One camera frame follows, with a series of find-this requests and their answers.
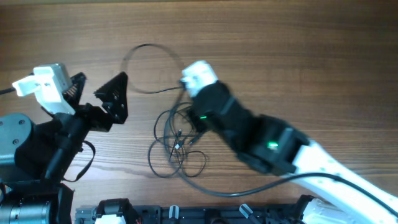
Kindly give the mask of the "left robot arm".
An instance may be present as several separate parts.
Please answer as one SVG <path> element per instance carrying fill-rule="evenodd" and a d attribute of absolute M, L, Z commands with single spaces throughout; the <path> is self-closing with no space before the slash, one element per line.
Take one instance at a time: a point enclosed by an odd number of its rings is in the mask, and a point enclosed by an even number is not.
<path fill-rule="evenodd" d="M 101 107 L 80 104 L 85 81 L 78 73 L 57 88 L 72 111 L 46 110 L 46 123 L 21 113 L 1 117 L 1 223 L 71 223 L 66 171 L 90 131 L 108 132 L 128 117 L 125 72 L 95 91 Z"/>

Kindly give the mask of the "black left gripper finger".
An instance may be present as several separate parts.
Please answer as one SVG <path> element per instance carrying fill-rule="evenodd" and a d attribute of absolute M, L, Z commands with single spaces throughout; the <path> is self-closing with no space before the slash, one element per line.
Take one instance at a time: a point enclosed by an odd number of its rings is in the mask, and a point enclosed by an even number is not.
<path fill-rule="evenodd" d="M 128 75 L 121 72 L 94 92 L 113 123 L 124 124 L 128 117 Z"/>
<path fill-rule="evenodd" d="M 65 90 L 62 95 L 64 100 L 72 107 L 76 108 L 79 105 L 83 88 L 86 82 L 86 75 L 83 72 L 77 73 L 71 77 L 72 86 Z"/>

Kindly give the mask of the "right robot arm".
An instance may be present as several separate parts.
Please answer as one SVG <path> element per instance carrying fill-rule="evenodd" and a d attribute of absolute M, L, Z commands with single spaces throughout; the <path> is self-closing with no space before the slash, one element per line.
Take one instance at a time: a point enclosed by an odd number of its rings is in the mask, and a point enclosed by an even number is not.
<path fill-rule="evenodd" d="M 250 168 L 316 193 L 357 223 L 397 223 L 397 197 L 349 170 L 288 122 L 252 114 L 219 80 L 190 84 L 188 92 L 199 122 Z"/>

